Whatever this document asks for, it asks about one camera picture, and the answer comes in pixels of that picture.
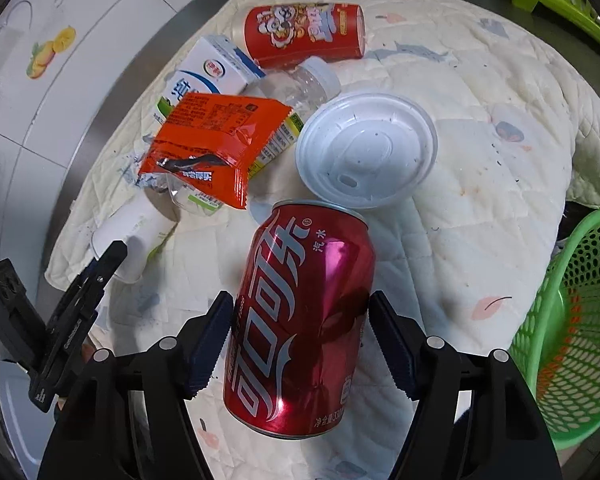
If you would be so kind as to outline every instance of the white quilted blanket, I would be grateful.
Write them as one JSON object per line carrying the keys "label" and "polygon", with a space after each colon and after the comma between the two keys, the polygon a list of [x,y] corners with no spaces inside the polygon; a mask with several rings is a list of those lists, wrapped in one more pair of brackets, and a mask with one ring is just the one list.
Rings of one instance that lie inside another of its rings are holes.
{"label": "white quilted blanket", "polygon": [[[91,232],[136,188],[134,154],[152,107],[197,37],[226,33],[238,7],[302,0],[230,0],[134,105],[88,175],[54,248],[46,278],[67,288],[91,258]],[[379,88],[419,103],[440,149],[413,198],[366,212],[378,253],[374,288],[399,313],[457,349],[508,348],[554,246],[565,197],[600,207],[600,99],[550,46],[459,0],[351,0],[363,6],[363,60],[334,64],[344,91]],[[305,196],[294,152],[250,185],[250,200]],[[235,294],[256,222],[224,207],[185,214],[142,280],[112,283],[93,334],[118,354],[144,350]],[[216,479],[384,479],[413,405],[397,390],[366,330],[349,403],[324,436],[287,442],[254,433],[222,405],[224,354],[189,403]]]}

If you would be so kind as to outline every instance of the can lid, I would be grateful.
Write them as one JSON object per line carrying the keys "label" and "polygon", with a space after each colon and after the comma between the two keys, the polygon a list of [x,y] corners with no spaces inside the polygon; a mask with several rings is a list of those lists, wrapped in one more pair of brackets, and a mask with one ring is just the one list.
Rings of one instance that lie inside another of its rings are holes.
{"label": "can lid", "polygon": [[435,126],[416,103],[352,92],[321,106],[307,121],[296,145],[296,166],[321,199],[367,209],[411,195],[437,151]]}
{"label": "can lid", "polygon": [[362,7],[358,6],[358,14],[356,15],[358,22],[358,46],[360,47],[360,57],[365,55],[365,15],[362,13]]}
{"label": "can lid", "polygon": [[271,208],[271,210],[274,210],[277,207],[280,207],[280,206],[283,206],[283,205],[289,205],[289,204],[295,204],[295,205],[315,205],[315,206],[318,206],[318,207],[326,207],[328,209],[335,209],[336,211],[340,211],[342,213],[346,213],[348,215],[351,215],[351,216],[357,218],[364,225],[368,226],[368,224],[366,223],[365,218],[360,213],[352,211],[351,209],[347,209],[346,207],[342,207],[341,205],[331,204],[329,202],[323,202],[322,200],[294,200],[294,199],[281,200],[280,202],[276,202],[273,205],[273,207]]}
{"label": "can lid", "polygon": [[340,93],[340,80],[328,63],[321,57],[311,56],[305,59],[300,66],[316,78],[327,94],[330,101]]}

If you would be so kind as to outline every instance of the screw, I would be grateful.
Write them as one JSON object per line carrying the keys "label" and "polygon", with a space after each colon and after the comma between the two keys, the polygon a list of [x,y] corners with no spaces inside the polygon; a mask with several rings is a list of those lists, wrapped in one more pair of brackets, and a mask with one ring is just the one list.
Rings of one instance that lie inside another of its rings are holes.
{"label": "screw", "polygon": [[174,337],[165,337],[163,340],[160,341],[159,346],[163,350],[171,350],[177,344],[178,344],[178,340],[176,338],[174,338]]}
{"label": "screw", "polygon": [[427,337],[427,344],[431,348],[442,348],[445,345],[445,340],[437,335],[432,335],[431,337]]}
{"label": "screw", "polygon": [[493,351],[493,358],[496,359],[496,361],[500,361],[501,363],[506,363],[509,360],[509,354],[507,354],[504,350],[500,350],[498,348],[497,350]]}
{"label": "screw", "polygon": [[107,350],[106,348],[101,348],[93,355],[93,360],[101,363],[104,360],[106,360],[108,357],[109,357],[109,350]]}

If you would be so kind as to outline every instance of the coca-cola can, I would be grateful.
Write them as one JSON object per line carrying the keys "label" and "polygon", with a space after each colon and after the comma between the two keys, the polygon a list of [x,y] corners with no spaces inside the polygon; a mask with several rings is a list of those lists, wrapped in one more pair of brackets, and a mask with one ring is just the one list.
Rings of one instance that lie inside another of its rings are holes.
{"label": "coca-cola can", "polygon": [[376,256],[355,212],[276,204],[256,231],[238,293],[224,404],[280,438],[333,429],[356,367]]}

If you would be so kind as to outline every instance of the red soda can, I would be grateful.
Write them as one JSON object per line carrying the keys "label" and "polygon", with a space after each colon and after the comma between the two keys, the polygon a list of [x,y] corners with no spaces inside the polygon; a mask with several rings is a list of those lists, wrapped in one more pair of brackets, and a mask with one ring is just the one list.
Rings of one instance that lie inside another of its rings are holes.
{"label": "red soda can", "polygon": [[285,201],[253,237],[224,370],[224,405],[280,438],[333,429],[356,367],[376,256],[365,221]]}
{"label": "red soda can", "polygon": [[325,61],[365,53],[365,20],[355,4],[283,4],[237,14],[232,39],[262,68],[296,65],[311,56]]}

